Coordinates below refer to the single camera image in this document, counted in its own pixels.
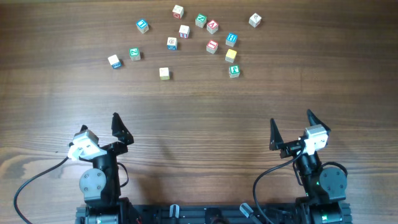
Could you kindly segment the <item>yellow top block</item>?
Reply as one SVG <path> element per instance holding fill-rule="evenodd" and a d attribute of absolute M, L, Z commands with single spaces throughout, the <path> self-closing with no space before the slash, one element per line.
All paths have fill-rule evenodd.
<path fill-rule="evenodd" d="M 236 56 L 237 56 L 237 51 L 235 51 L 233 49 L 228 49 L 226 56 L 225 56 L 225 60 L 227 62 L 233 63 Z"/>

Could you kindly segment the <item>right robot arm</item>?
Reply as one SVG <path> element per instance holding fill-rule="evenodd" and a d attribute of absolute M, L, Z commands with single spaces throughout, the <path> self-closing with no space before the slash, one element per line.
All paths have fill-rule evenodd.
<path fill-rule="evenodd" d="M 292 208 L 293 223 L 324 224 L 352 223 L 346 199 L 348 171 L 337 162 L 322 163 L 318 151 L 328 144 L 331 129 L 307 111 L 310 126 L 297 140 L 284 142 L 274 119 L 270 120 L 270 150 L 280 151 L 280 157 L 291 157 L 298 183 L 306 196 L 296 199 Z"/>

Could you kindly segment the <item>plain block red-blue side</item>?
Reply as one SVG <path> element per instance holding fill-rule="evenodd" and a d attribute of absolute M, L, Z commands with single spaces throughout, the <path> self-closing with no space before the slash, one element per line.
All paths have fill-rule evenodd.
<path fill-rule="evenodd" d="M 186 25 L 181 25 L 179 29 L 179 36 L 181 38 L 187 39 L 189 37 L 190 27 Z"/>

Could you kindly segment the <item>plain block blue P side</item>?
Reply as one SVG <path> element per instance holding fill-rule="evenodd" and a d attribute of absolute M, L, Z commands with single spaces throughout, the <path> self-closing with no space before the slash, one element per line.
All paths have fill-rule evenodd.
<path fill-rule="evenodd" d="M 122 66 L 121 61 L 119 60 L 117 55 L 112 55 L 108 57 L 108 61 L 113 69 L 117 69 Z"/>

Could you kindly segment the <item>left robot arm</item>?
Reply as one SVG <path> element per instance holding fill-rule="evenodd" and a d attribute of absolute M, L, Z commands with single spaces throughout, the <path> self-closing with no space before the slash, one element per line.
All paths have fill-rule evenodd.
<path fill-rule="evenodd" d="M 118 140 L 100 147 L 99 138 L 83 125 L 73 138 L 79 150 L 78 160 L 92 163 L 92 168 L 80 177 L 79 187 L 85 206 L 76 209 L 76 224 L 139 223 L 140 217 L 127 197 L 121 197 L 117 156 L 128 152 L 134 142 L 118 113 L 113 113 L 112 136 Z"/>

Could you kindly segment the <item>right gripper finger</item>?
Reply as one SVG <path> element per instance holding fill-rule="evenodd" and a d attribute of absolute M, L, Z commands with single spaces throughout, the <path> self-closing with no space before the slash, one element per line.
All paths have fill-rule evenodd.
<path fill-rule="evenodd" d="M 311 126 L 320 124 L 325 128 L 325 130 L 327 132 L 331 131 L 331 129 L 324 122 L 322 122 L 320 119 L 318 119 L 310 109 L 307 110 L 307 117 L 308 117 L 308 121 Z"/>
<path fill-rule="evenodd" d="M 282 136 L 280 135 L 279 129 L 275 123 L 274 118 L 270 119 L 270 129 L 271 129 L 271 135 L 270 135 L 269 149 L 272 151 L 279 150 L 280 146 L 283 145 L 284 141 L 282 139 Z"/>

